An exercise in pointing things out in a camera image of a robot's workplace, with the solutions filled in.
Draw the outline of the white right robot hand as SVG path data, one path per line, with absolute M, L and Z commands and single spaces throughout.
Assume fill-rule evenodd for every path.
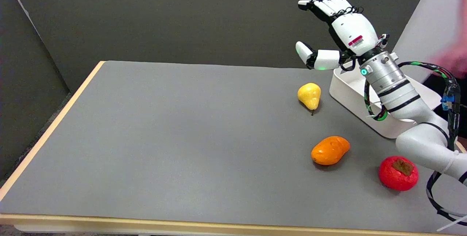
M 308 69 L 351 71 L 370 54 L 379 54 L 387 45 L 388 34 L 378 36 L 363 15 L 364 8 L 347 0 L 299 0 L 300 10 L 311 11 L 328 25 L 338 50 L 314 50 L 307 43 L 295 44 L 299 58 Z

